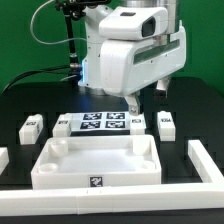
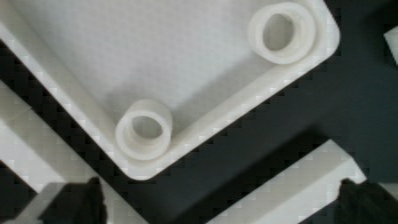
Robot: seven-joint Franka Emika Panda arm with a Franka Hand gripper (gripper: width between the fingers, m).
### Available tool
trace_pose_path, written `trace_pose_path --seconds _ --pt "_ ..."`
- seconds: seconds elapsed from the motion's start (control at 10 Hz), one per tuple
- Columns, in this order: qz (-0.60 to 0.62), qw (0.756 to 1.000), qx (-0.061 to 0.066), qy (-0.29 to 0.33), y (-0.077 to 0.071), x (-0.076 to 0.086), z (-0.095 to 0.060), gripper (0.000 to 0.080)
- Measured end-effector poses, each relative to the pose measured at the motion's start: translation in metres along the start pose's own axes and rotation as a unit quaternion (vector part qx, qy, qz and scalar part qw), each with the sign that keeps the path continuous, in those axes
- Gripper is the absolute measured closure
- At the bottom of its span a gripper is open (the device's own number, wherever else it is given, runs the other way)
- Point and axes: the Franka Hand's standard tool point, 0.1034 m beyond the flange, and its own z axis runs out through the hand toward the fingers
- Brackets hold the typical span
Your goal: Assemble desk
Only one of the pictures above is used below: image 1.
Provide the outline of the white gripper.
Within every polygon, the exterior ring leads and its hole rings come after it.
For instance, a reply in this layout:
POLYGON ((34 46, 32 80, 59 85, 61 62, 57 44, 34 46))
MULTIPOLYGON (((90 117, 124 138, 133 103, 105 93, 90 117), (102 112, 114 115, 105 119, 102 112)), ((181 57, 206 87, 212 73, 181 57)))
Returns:
POLYGON ((132 116, 140 114, 139 94, 134 92, 157 81, 156 94, 166 97, 171 80, 168 75, 185 64, 185 28, 179 23, 178 31, 170 35, 164 34, 165 28, 163 22, 153 34, 143 37, 140 22, 100 22, 99 34, 105 39, 100 51, 102 87, 107 94, 126 96, 132 116))

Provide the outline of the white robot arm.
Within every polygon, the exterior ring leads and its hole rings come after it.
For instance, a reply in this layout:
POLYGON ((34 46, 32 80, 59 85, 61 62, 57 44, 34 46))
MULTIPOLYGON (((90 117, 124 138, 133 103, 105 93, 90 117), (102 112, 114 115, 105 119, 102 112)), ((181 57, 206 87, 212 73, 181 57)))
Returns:
POLYGON ((120 0, 85 10, 87 54, 81 89, 126 100, 129 113, 142 112, 139 91, 155 84, 167 96, 171 75, 184 67, 186 31, 179 19, 180 0, 120 0))

